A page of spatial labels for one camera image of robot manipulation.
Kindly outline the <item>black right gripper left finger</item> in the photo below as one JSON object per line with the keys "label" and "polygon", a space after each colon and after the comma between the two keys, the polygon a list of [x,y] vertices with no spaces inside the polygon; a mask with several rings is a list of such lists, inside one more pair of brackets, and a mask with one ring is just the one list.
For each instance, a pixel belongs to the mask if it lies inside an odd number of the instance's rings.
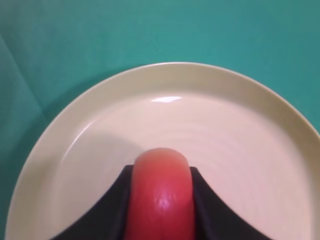
{"label": "black right gripper left finger", "polygon": [[133,166],[126,165],[110,189],[54,240],[123,240]]}

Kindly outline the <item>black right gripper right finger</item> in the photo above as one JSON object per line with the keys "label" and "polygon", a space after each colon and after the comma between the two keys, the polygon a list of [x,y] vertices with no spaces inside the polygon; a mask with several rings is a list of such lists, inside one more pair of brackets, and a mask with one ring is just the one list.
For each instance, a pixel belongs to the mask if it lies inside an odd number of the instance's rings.
{"label": "black right gripper right finger", "polygon": [[196,167],[190,168],[193,183],[196,240],[268,240],[212,190]]}

